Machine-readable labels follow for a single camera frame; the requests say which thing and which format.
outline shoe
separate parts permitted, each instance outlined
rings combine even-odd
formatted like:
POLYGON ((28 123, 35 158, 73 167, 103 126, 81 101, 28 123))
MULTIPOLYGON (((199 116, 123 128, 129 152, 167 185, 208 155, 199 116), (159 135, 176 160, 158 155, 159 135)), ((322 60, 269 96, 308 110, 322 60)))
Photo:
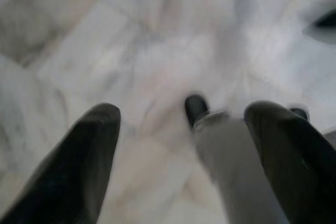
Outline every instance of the shoe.
POLYGON ((0 223, 95 224, 116 150, 120 111, 93 107, 41 162, 0 223))
POLYGON ((203 97, 198 94, 191 95, 184 102, 185 113, 192 129, 198 119, 209 114, 208 105, 203 97))
POLYGON ((296 115, 299 115, 300 117, 309 121, 309 113, 307 111, 305 111, 303 109, 300 109, 300 108, 292 108, 292 109, 289 109, 289 110, 294 112, 296 115))

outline black boot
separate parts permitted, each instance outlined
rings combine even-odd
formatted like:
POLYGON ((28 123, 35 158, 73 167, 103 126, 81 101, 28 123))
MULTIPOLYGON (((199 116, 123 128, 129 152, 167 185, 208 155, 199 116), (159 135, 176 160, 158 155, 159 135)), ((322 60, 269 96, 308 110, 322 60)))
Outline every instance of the black boot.
POLYGON ((184 102, 184 107, 190 128, 194 127, 198 119, 209 113, 205 99, 198 94, 187 97, 184 102))

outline floor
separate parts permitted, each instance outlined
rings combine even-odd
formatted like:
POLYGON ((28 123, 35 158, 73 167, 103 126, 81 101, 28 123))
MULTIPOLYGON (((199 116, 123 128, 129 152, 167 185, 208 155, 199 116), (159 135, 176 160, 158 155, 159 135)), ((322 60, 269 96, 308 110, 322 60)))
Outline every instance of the floor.
POLYGON ((86 110, 122 129, 99 223, 228 223, 183 114, 198 91, 241 117, 255 100, 336 122, 334 0, 0 0, 0 212, 86 110))

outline gray trouser leg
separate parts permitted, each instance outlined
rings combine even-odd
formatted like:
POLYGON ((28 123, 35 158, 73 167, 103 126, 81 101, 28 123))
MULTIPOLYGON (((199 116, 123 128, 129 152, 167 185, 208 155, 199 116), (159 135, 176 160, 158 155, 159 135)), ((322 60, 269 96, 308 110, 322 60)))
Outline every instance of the gray trouser leg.
POLYGON ((220 191, 231 223, 288 223, 267 181, 244 120, 210 114, 194 127, 202 163, 220 191))

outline foot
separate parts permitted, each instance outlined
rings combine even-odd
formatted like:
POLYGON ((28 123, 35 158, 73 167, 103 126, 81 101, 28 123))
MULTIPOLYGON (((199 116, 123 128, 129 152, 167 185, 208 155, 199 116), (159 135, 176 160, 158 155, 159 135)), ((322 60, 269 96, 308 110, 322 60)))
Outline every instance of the foot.
POLYGON ((190 128, 194 127, 198 119, 209 113, 205 99, 198 94, 187 97, 184 107, 190 128))
POLYGON ((309 121, 309 113, 308 111, 305 111, 303 109, 300 108, 292 108, 290 109, 290 111, 294 112, 296 115, 299 115, 300 117, 306 119, 307 121, 309 121))

